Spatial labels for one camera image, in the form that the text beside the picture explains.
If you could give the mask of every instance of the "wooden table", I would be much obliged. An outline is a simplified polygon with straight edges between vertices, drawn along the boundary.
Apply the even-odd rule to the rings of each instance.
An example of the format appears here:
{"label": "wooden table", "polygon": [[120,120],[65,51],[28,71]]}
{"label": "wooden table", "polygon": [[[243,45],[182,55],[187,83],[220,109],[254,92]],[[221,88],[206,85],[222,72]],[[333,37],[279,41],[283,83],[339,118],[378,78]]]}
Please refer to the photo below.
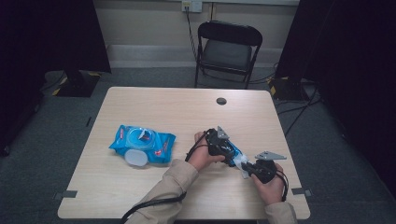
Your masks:
{"label": "wooden table", "polygon": [[[218,105],[223,97],[226,105]],[[109,149],[121,124],[173,133],[177,138],[173,159],[182,159],[199,131],[217,128],[252,161],[271,151],[286,156],[278,161],[289,178],[290,189],[301,183],[267,91],[162,89],[114,87],[106,98],[82,151],[67,190],[76,198],[63,198],[60,218],[121,218],[162,179],[167,167],[134,168]],[[304,195],[288,194],[297,218],[310,211]],[[213,163],[188,190],[178,219],[264,219],[262,201],[251,178],[237,168]]]}

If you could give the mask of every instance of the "black folding chair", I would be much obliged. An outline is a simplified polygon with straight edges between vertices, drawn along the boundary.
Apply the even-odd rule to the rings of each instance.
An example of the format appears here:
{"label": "black folding chair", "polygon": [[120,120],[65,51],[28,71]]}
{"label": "black folding chair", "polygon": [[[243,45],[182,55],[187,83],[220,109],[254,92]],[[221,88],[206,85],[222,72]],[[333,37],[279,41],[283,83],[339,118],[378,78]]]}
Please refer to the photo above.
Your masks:
{"label": "black folding chair", "polygon": [[248,88],[262,45],[262,34],[257,29],[225,21],[207,21],[198,27],[198,41],[195,88],[200,69],[204,74],[208,69],[244,76],[245,89]]}

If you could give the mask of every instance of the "chair backrest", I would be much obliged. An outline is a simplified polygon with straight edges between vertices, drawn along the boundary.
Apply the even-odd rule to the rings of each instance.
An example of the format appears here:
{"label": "chair backrest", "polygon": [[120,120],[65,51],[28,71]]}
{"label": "chair backrest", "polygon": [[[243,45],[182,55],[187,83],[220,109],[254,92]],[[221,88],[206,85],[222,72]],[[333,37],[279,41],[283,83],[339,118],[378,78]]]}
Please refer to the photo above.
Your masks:
{"label": "chair backrest", "polygon": [[262,44],[262,34],[254,27],[225,21],[202,23],[198,27],[198,37],[257,47]]}

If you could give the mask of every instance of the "person's right hand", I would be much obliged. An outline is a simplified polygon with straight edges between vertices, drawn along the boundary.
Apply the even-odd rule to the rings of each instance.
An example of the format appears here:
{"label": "person's right hand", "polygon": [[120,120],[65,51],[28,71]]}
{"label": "person's right hand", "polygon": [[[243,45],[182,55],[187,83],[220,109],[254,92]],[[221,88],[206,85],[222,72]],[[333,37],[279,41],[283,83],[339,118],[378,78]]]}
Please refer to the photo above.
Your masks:
{"label": "person's right hand", "polygon": [[[275,163],[275,166],[278,171],[283,173],[283,168],[279,164]],[[279,176],[275,175],[274,179],[266,184],[263,184],[255,175],[252,175],[251,178],[265,205],[282,202],[283,188],[285,186]]]}

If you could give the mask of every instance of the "wet wipes package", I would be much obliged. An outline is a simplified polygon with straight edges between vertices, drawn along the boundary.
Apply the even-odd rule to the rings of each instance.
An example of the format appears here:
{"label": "wet wipes package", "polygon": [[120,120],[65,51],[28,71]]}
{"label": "wet wipes package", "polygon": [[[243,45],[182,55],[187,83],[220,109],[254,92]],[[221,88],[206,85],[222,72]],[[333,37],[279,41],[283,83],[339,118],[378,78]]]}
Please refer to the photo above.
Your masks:
{"label": "wet wipes package", "polygon": [[168,163],[176,137],[171,133],[157,133],[151,129],[121,125],[109,148],[116,150],[132,165],[147,162]]}

